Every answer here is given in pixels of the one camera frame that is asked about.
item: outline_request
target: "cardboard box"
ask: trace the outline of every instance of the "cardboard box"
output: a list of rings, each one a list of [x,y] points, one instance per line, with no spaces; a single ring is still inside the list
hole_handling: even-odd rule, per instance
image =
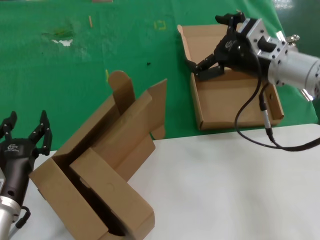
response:
[[[165,136],[167,81],[136,100],[131,79],[112,73],[110,96],[78,131],[30,174],[75,240],[142,240],[152,207],[127,183]]]
[[[178,26],[186,58],[201,62],[216,48],[226,35],[225,25]],[[225,69],[225,74],[208,81],[199,81],[191,74],[191,94],[197,126],[200,130],[233,128],[236,114],[251,97],[257,79],[241,72]],[[270,85],[265,90],[265,99],[272,125],[284,118],[277,89]],[[240,127],[264,126],[258,96],[247,106],[239,118]]]

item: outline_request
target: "cardboard flap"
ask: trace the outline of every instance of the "cardboard flap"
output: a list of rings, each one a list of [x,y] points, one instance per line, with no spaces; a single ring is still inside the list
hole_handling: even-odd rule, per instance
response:
[[[87,142],[90,138],[97,135],[97,130],[103,132],[110,127],[120,116],[114,98],[109,97],[86,121],[85,123],[59,148],[54,154],[54,159],[57,156],[62,156],[70,153],[81,142]]]
[[[225,25],[178,25],[185,56],[196,64],[212,54],[227,33]]]
[[[165,116],[166,116],[166,95],[167,79],[153,85],[147,92],[152,97],[149,105],[149,127],[154,139],[163,139],[166,135]]]
[[[123,71],[114,71],[108,83],[113,90],[115,104],[122,115],[136,100],[131,78]]]
[[[147,219],[154,219],[150,205],[92,148],[85,151],[70,167],[108,205],[129,232],[139,231]]]
[[[145,92],[93,146],[113,169],[149,134],[149,112],[152,97]]]
[[[284,110],[280,103],[277,88],[274,85],[269,85],[265,89],[265,98],[270,107],[270,111],[273,119],[281,120],[285,117]]]
[[[52,158],[33,171],[30,178],[75,239],[98,240],[108,232]]]

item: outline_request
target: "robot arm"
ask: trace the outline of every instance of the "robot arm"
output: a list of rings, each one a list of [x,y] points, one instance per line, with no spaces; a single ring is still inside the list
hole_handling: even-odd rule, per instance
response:
[[[224,74],[224,67],[258,76],[254,53],[261,66],[262,79],[276,86],[288,84],[320,97],[320,59],[297,51],[285,41],[271,37],[262,19],[245,18],[242,12],[216,16],[228,25],[227,33],[213,54],[198,64],[188,61],[191,71],[204,81]]]
[[[52,133],[45,111],[42,112],[40,123],[28,138],[12,138],[11,131],[17,121],[13,111],[10,117],[0,125],[0,239],[7,240],[20,229],[30,216],[30,211],[23,206],[29,183],[29,174],[34,170],[34,164],[39,154],[49,155],[52,143]],[[44,136],[43,145],[37,148],[38,141]],[[9,233],[12,223],[15,223],[21,209],[26,211]]]

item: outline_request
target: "open cardboard box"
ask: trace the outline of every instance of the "open cardboard box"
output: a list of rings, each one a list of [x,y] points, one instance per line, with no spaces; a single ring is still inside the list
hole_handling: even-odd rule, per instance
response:
[[[226,35],[227,26],[178,25],[178,31],[182,37],[186,58],[199,63],[213,53]],[[199,81],[192,73],[191,93],[198,128],[233,128],[236,114],[251,97],[256,86],[256,78],[229,68],[225,69],[224,75],[208,81]],[[284,118],[284,112],[274,85],[269,85],[265,90],[265,99],[271,124],[279,124]],[[240,127],[264,126],[258,96],[242,112],[238,123]]]
[[[30,174],[75,240],[142,240],[155,225],[151,206],[127,183],[165,136],[167,81],[136,100],[121,71],[110,96],[77,132]]]

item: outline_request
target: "green surface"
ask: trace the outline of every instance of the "green surface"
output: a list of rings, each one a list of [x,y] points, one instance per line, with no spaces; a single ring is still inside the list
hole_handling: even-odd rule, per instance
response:
[[[45,109],[56,150],[111,94],[105,69],[123,70],[132,77],[137,97],[168,79],[167,138],[203,134],[196,128],[177,25],[214,24],[215,15],[236,9],[263,18],[270,33],[281,30],[270,0],[1,2],[0,119],[15,110],[13,136],[25,137]],[[71,38],[70,47],[51,40]],[[281,126],[317,122],[312,104],[298,90],[285,86],[278,92],[285,113]]]

